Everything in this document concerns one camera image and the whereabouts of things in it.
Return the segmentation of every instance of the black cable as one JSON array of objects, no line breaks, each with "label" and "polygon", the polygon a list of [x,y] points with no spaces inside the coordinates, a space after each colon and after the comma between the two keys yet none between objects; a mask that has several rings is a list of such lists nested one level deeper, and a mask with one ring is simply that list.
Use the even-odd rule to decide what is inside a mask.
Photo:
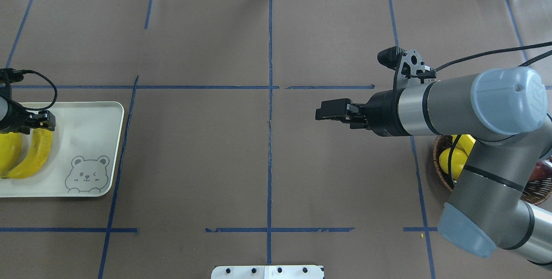
[{"label": "black cable", "polygon": [[449,171],[449,175],[450,175],[450,178],[453,179],[453,183],[454,183],[454,178],[452,177],[452,153],[454,152],[454,149],[456,148],[456,145],[458,144],[458,140],[460,140],[460,137],[462,135],[457,135],[456,136],[456,139],[454,139],[453,143],[452,143],[452,147],[450,147],[450,152],[449,152],[449,157],[448,157],[448,171]]},{"label": "black cable", "polygon": [[548,46],[552,46],[552,41],[551,42],[546,42],[546,43],[540,43],[540,44],[527,45],[527,46],[524,46],[524,47],[512,47],[512,48],[504,48],[504,49],[485,51],[484,53],[477,53],[475,55],[471,55],[471,56],[468,56],[468,57],[464,57],[464,58],[460,58],[460,59],[457,59],[457,60],[454,60],[454,61],[450,61],[449,63],[445,63],[444,65],[438,67],[434,71],[438,72],[438,71],[440,71],[440,70],[442,70],[442,69],[444,69],[448,66],[454,65],[455,63],[461,63],[463,61],[467,61],[467,60],[471,60],[471,59],[475,59],[475,58],[483,57],[483,56],[487,56],[487,55],[493,55],[495,53],[508,53],[509,51],[534,49],[534,48],[548,47]]},{"label": "black cable", "polygon": [[54,103],[57,101],[57,87],[52,83],[52,81],[50,81],[46,76],[42,75],[41,73],[38,73],[38,72],[33,71],[31,69],[24,69],[21,72],[22,72],[22,74],[35,74],[35,75],[38,75],[38,76],[42,77],[45,81],[47,81],[50,84],[50,86],[52,86],[52,88],[53,88],[53,100],[47,107],[37,108],[37,109],[26,108],[26,107],[23,107],[23,108],[27,111],[44,111],[44,110],[47,110],[47,109],[51,108],[54,105]]},{"label": "black cable", "polygon": [[537,57],[533,57],[529,60],[527,60],[526,62],[518,65],[520,67],[528,67],[529,65],[532,65],[533,63],[536,63],[537,61],[539,61],[540,59],[544,59],[548,56],[552,55],[552,50],[549,50],[547,51],[546,53],[541,53],[540,55],[538,55]]}]

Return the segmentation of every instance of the white metal plate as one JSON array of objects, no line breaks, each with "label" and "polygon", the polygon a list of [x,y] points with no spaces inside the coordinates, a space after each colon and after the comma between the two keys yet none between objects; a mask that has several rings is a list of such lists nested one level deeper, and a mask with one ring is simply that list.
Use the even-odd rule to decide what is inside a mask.
[{"label": "white metal plate", "polygon": [[323,269],[316,265],[219,266],[211,279],[324,279]]},{"label": "white metal plate", "polygon": [[[47,103],[22,105],[39,108]],[[0,197],[98,197],[107,193],[115,172],[122,105],[57,102],[50,111],[56,117],[56,130],[48,161],[26,179],[0,179]],[[31,135],[22,137],[19,162],[28,152],[31,140]],[[81,172],[90,175],[91,181],[80,179]]]}]

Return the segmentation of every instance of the light blue joint cap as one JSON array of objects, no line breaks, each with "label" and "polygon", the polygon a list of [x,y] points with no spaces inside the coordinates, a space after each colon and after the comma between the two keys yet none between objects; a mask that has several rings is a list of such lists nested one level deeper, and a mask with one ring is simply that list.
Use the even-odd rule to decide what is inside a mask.
[{"label": "light blue joint cap", "polygon": [[483,125],[495,133],[514,135],[540,128],[548,99],[540,75],[529,67],[490,69],[471,85],[471,105]]},{"label": "light blue joint cap", "polygon": [[445,203],[437,230],[445,239],[473,255],[487,258],[496,250],[491,238],[449,203]]}]

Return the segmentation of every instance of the banana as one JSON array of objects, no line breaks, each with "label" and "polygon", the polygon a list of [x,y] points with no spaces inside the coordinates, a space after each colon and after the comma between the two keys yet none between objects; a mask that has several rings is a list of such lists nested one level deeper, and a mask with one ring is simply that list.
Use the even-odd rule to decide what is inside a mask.
[{"label": "banana", "polygon": [[34,129],[29,153],[25,159],[10,171],[0,172],[2,179],[25,179],[35,174],[46,163],[52,147],[52,132]]},{"label": "banana", "polygon": [[10,170],[16,164],[21,153],[21,135],[19,133],[0,134],[0,172]]}]

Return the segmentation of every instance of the blue tape line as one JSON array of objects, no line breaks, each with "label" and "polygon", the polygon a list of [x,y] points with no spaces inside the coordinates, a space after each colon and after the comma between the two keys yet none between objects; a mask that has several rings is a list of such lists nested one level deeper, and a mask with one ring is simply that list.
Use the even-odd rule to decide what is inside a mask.
[{"label": "blue tape line", "polygon": [[130,106],[129,106],[129,114],[126,118],[126,127],[125,127],[125,136],[122,140],[122,147],[121,147],[121,157],[119,158],[119,167],[117,169],[117,180],[115,182],[115,188],[113,189],[113,198],[111,202],[111,210],[109,210],[109,219],[107,223],[107,231],[105,233],[105,241],[104,241],[104,249],[102,252],[102,261],[100,262],[100,270],[98,273],[98,279],[103,278],[103,271],[105,267],[105,258],[107,257],[107,250],[109,246],[109,236],[111,234],[112,226],[113,226],[113,214],[115,213],[115,204],[117,201],[117,194],[119,190],[119,183],[121,181],[121,171],[122,171],[122,162],[125,155],[126,150],[126,142],[128,140],[129,136],[129,128],[130,128],[130,120],[132,119],[132,110],[134,110],[134,98],[136,98],[136,86],[138,85],[138,79],[140,77],[137,76],[136,80],[134,80],[134,89],[132,90],[132,97],[130,98]]},{"label": "blue tape line", "polygon": [[144,25],[144,30],[147,30],[147,27],[150,25],[151,5],[153,4],[153,2],[154,0],[150,0],[150,4],[147,6],[146,24]]},{"label": "blue tape line", "polygon": [[[48,89],[50,85],[12,85],[14,88],[21,89]],[[134,86],[128,85],[59,85],[57,89],[65,90],[131,90]],[[202,86],[202,85],[140,85],[136,86],[139,90],[268,90],[270,86]],[[272,89],[280,89],[278,86],[272,86]]]},{"label": "blue tape line", "polygon": [[[107,228],[63,228],[63,227],[1,227],[0,232],[106,232]],[[112,232],[132,232],[137,228],[113,228]]]},{"label": "blue tape line", "polygon": [[[350,232],[354,227],[272,227],[271,232]],[[268,232],[264,227],[223,227],[209,229],[205,232]]]},{"label": "blue tape line", "polygon": [[272,265],[272,0],[268,0],[268,185],[267,185],[267,265]]},{"label": "blue tape line", "polygon": [[369,86],[289,86],[287,90],[373,90],[375,85]]},{"label": "blue tape line", "polygon": [[[412,153],[414,154],[414,162],[416,163],[416,179],[418,180],[418,195],[420,196],[420,208],[422,208],[423,227],[428,228],[426,203],[423,200],[422,179],[420,177],[420,165],[418,164],[418,154],[416,153],[416,141],[414,141],[413,136],[410,136],[410,146],[412,147]],[[433,266],[433,254],[431,251],[430,233],[427,230],[425,231],[425,233],[426,233],[427,258],[430,262],[431,279],[435,279],[435,267]]]},{"label": "blue tape line", "polygon": [[395,37],[395,46],[398,47],[397,25],[395,23],[395,11],[393,10],[393,0],[389,0],[389,10],[391,12],[391,24],[393,25],[393,36]]},{"label": "blue tape line", "polygon": [[[510,15],[510,20],[512,20],[512,24],[514,26],[514,31],[516,32],[516,37],[518,39],[519,46],[523,46],[523,43],[521,42],[521,36],[519,35],[519,30],[517,28],[516,19],[514,18],[514,14],[512,12],[512,7],[510,6],[510,0],[506,0],[506,6],[508,7],[508,14]],[[525,49],[522,50],[523,59],[527,61],[527,53],[525,52]]]},{"label": "blue tape line", "polygon": [[27,9],[25,10],[25,14],[23,15],[23,19],[21,20],[21,24],[19,25],[19,30],[17,31],[16,40],[13,42],[12,51],[9,52],[8,61],[6,62],[6,68],[9,68],[9,65],[12,63],[13,54],[16,51],[17,43],[19,42],[19,37],[21,37],[21,32],[23,31],[23,27],[25,26],[25,22],[27,20],[27,16],[29,15],[31,5],[33,5],[33,0],[29,0],[29,4],[27,4]]},{"label": "blue tape line", "polygon": [[436,227],[405,227],[403,232],[436,232]]}]

